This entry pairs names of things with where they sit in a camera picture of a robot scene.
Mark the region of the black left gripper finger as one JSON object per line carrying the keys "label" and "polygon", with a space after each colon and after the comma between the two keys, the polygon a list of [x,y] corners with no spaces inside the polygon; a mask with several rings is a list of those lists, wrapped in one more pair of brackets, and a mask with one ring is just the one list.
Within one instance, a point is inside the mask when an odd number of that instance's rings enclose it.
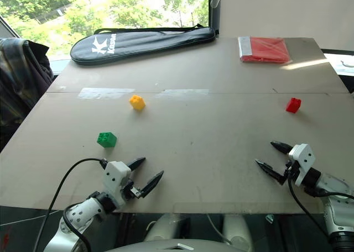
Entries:
{"label": "black left gripper finger", "polygon": [[137,169],[144,161],[146,160],[145,157],[139,157],[131,161],[127,166],[130,168],[131,171]]}
{"label": "black left gripper finger", "polygon": [[163,174],[164,171],[161,171],[148,181],[148,183],[140,191],[140,198],[146,197],[157,186]]}

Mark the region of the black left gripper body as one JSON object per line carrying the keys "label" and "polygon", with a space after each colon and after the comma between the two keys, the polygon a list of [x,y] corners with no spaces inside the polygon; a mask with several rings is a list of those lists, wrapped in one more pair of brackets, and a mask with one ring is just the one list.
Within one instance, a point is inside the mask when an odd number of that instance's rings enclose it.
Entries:
{"label": "black left gripper body", "polygon": [[134,182],[129,178],[126,185],[121,189],[121,195],[126,200],[129,201],[134,198],[141,198],[142,191],[134,187]]}

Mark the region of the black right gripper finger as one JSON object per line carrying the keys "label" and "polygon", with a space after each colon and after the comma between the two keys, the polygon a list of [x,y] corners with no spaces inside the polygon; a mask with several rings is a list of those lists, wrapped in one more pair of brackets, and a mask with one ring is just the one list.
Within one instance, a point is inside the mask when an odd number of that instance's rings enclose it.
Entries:
{"label": "black right gripper finger", "polygon": [[273,170],[273,168],[271,166],[269,166],[268,164],[266,164],[258,159],[255,159],[255,162],[266,174],[268,174],[270,177],[275,179],[280,185],[284,184],[285,177],[283,175],[277,173],[276,171]]}
{"label": "black right gripper finger", "polygon": [[282,143],[279,141],[271,141],[270,144],[277,149],[278,151],[280,151],[282,154],[289,154],[291,152],[291,150],[293,149],[293,147],[289,144],[286,143]]}

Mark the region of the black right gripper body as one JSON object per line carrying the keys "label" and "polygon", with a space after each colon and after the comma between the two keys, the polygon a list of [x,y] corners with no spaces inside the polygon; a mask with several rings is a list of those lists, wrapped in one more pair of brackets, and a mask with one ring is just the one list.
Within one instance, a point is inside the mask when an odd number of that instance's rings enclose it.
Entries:
{"label": "black right gripper body", "polygon": [[285,167],[285,171],[283,175],[281,175],[279,182],[281,185],[284,185],[286,180],[291,181],[292,179],[296,179],[299,175],[300,165],[298,161],[291,162],[288,160],[288,162],[285,164]]}

